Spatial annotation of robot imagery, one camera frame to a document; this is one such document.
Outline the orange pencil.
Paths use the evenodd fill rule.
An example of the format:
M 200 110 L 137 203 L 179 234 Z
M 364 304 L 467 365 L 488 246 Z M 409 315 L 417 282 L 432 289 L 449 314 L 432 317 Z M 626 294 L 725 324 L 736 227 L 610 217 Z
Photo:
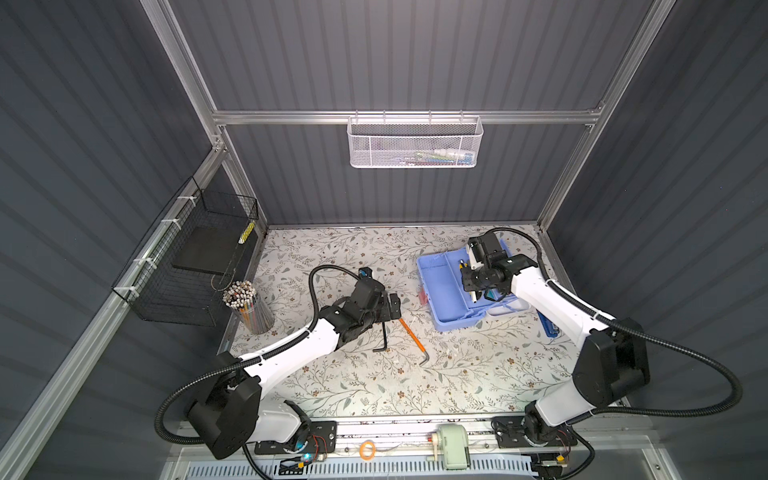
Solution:
M 418 349 L 422 353 L 427 354 L 427 351 L 426 351 L 424 345 L 422 344 L 422 342 L 419 340 L 417 335 L 414 333 L 414 331 L 410 328 L 410 326 L 407 324 L 407 322 L 402 317 L 399 319 L 399 323 L 405 329 L 405 331 L 409 335 L 409 337 L 414 341 L 414 343 L 416 344 Z

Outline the white blue tool box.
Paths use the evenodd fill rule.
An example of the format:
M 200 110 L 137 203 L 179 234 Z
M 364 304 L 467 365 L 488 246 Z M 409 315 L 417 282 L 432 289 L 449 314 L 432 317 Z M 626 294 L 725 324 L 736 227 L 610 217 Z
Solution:
M 430 307 L 433 324 L 439 332 L 447 332 L 476 325 L 487 315 L 492 317 L 523 312 L 530 305 L 514 295 L 502 302 L 491 302 L 478 296 L 473 302 L 469 292 L 463 289 L 460 264 L 468 263 L 465 248 L 421 256 L 417 268 Z

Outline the yellow black utility knife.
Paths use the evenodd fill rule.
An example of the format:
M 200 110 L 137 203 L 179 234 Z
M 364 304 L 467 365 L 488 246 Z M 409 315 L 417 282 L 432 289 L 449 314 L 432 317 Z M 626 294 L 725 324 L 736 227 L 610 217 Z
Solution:
M 483 298 L 494 303 L 503 302 L 506 298 L 506 294 L 500 294 L 493 289 L 486 289 L 483 291 Z

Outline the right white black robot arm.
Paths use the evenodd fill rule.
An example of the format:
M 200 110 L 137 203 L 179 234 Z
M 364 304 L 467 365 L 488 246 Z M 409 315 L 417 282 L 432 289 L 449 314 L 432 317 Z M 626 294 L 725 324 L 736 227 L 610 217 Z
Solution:
M 529 403 L 522 431 L 534 446 L 550 442 L 560 431 L 596 415 L 620 414 L 661 418 L 696 418 L 735 407 L 743 397 L 738 377 L 720 362 L 677 343 L 647 334 L 630 318 L 616 319 L 565 289 L 549 276 L 543 252 L 534 258 L 511 255 L 498 238 L 499 228 L 468 239 L 469 259 L 460 265 L 465 291 L 501 302 L 510 295 L 527 302 L 550 320 L 578 348 L 570 379 Z M 687 356 L 718 372 L 729 384 L 727 397 L 688 409 L 618 407 L 616 401 L 649 384 L 648 345 Z

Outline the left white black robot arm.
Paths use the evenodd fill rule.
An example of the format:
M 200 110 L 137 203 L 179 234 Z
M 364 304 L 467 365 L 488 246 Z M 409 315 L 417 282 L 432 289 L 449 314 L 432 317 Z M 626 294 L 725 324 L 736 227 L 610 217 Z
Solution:
M 330 355 L 375 326 L 402 316 L 400 297 L 370 268 L 345 269 L 355 281 L 351 294 L 321 306 L 315 276 L 308 276 L 312 317 L 291 335 L 252 353 L 224 354 L 218 368 L 179 387 L 164 399 L 154 418 L 155 433 L 176 445 L 204 445 L 218 460 L 250 443 L 304 447 L 310 431 L 305 412 L 291 401 L 271 406 L 267 395 L 294 372 Z

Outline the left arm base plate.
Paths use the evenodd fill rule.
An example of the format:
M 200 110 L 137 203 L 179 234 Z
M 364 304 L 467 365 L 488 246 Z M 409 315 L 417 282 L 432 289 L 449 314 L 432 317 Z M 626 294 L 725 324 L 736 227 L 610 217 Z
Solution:
M 252 452 L 256 455 L 328 454 L 335 451 L 338 436 L 336 421 L 314 421 L 302 423 L 286 442 L 259 441 Z

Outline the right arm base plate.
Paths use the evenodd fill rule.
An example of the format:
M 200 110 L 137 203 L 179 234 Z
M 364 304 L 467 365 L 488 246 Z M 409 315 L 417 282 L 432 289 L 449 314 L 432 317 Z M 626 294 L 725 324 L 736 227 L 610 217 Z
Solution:
M 551 427 L 525 415 L 495 416 L 490 426 L 501 448 L 564 447 L 569 450 L 578 444 L 564 426 Z

